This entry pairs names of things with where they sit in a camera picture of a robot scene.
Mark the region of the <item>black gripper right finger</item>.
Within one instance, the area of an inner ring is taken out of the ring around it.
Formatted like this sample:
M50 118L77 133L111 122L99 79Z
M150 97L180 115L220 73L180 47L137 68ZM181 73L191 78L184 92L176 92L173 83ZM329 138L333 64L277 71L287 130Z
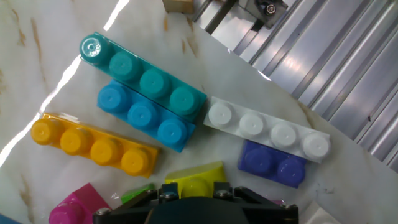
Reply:
M249 223L299 223L296 204L276 204L247 187L232 188L229 182L215 182L213 198L234 205Z

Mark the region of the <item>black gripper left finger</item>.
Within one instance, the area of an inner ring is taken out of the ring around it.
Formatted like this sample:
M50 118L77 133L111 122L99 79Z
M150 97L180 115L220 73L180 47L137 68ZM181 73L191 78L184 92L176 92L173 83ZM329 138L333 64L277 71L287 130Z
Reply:
M101 208L93 216L93 224L144 223L158 205L178 200L178 183L162 184L159 190L146 190L118 208Z

